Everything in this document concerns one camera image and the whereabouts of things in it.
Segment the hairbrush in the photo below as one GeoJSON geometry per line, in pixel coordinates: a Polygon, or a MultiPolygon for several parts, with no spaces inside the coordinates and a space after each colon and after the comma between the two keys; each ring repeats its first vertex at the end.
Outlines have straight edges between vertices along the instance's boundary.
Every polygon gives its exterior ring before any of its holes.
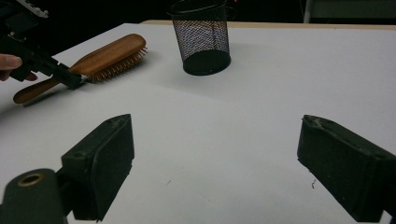
{"type": "MultiPolygon", "coordinates": [[[[146,49],[146,40],[141,35],[126,35],[82,57],[68,71],[87,76],[93,83],[100,82],[140,63],[146,49]]],[[[16,104],[26,103],[59,83],[52,77],[37,82],[18,91],[13,100],[16,104]]]]}

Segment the human hand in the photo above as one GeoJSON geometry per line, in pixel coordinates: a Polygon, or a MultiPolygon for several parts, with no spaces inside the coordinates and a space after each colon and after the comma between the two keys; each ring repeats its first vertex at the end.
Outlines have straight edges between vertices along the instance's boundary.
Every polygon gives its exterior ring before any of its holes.
{"type": "MultiPolygon", "coordinates": [[[[22,65],[22,59],[20,57],[10,55],[10,54],[2,54],[0,53],[0,80],[6,81],[9,78],[9,74],[13,69],[16,69],[22,65]]],[[[26,80],[34,81],[37,79],[37,76],[33,73],[30,73],[26,80]]]]}

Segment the mounting hole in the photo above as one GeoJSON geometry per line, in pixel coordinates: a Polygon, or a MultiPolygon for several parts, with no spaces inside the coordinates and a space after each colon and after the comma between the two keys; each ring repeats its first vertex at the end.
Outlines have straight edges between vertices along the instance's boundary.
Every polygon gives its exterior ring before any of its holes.
{"type": "Polygon", "coordinates": [[[76,152],[76,153],[74,154],[74,156],[75,156],[76,158],[84,157],[84,156],[85,156],[85,152],[83,152],[83,151],[76,152]]]}
{"type": "Polygon", "coordinates": [[[36,183],[40,182],[43,178],[44,178],[44,175],[42,175],[42,174],[27,175],[24,178],[20,179],[20,181],[18,181],[18,185],[20,187],[33,186],[36,183]]]}

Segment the white table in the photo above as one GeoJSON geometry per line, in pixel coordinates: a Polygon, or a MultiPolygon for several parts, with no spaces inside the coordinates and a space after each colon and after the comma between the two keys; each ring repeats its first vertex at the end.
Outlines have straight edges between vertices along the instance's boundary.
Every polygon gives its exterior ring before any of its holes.
{"type": "Polygon", "coordinates": [[[29,170],[57,171],[102,121],[131,114],[134,167],[104,223],[356,223],[297,161],[302,117],[396,154],[395,31],[229,28],[232,63],[208,77],[182,70],[170,25],[123,24],[55,58],[71,66],[131,33],[148,55],[103,84],[59,85],[23,106],[12,97],[31,83],[0,83],[2,192],[29,170]]]}

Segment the bristle pad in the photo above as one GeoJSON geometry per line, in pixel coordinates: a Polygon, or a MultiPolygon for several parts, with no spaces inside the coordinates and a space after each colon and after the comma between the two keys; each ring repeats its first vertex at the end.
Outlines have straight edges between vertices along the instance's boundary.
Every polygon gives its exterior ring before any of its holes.
{"type": "Polygon", "coordinates": [[[118,63],[115,63],[112,66],[89,76],[89,79],[93,83],[95,83],[95,82],[101,82],[101,81],[104,81],[111,77],[114,77],[115,75],[118,75],[121,72],[132,68],[134,65],[136,65],[137,63],[142,61],[145,54],[146,54],[146,49],[142,49],[139,52],[137,52],[136,54],[133,54],[133,55],[125,58],[124,60],[121,60],[118,63]]]}

